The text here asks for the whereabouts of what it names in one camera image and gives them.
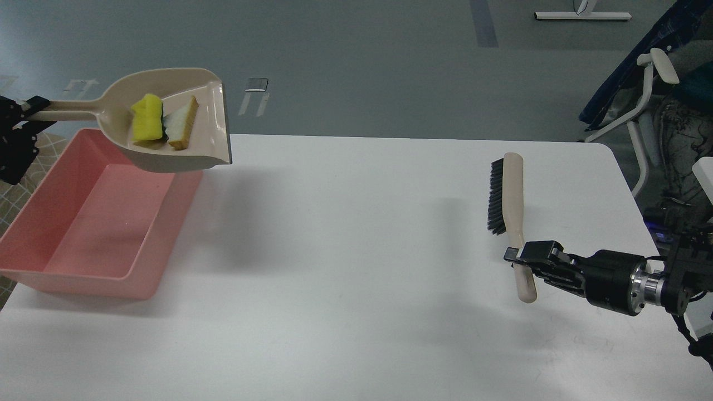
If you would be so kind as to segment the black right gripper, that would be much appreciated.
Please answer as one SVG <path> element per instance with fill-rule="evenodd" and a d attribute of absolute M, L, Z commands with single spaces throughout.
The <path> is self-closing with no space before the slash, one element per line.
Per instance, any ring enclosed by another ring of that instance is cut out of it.
<path fill-rule="evenodd" d="M 530 241 L 507 248 L 502 259 L 530 267 L 545 284 L 585 295 L 596 307 L 637 316 L 647 304 L 662 305 L 665 278 L 650 271 L 650 257 L 601 250 L 578 263 L 557 241 Z"/>

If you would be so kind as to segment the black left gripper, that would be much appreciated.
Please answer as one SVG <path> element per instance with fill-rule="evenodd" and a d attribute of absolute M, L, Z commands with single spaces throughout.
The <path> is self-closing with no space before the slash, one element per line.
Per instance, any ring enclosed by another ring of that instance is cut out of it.
<path fill-rule="evenodd" d="M 38 135 L 57 121 L 28 121 L 28 117 L 51 105 L 49 99 L 33 96 L 15 101 L 1 96 L 1 178 L 16 185 L 39 155 Z"/>

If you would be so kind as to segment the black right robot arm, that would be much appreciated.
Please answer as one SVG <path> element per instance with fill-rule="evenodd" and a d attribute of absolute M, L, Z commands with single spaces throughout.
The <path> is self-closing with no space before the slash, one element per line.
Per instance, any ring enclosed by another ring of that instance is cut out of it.
<path fill-rule="evenodd" d="M 684 318 L 690 303 L 711 293 L 710 234 L 711 225 L 676 234 L 665 256 L 599 250 L 583 257 L 565 253 L 557 241 L 530 241 L 509 247 L 504 260 L 595 307 L 628 316 L 648 304 L 664 308 L 688 352 L 711 364 L 711 335 L 692 335 Z"/>

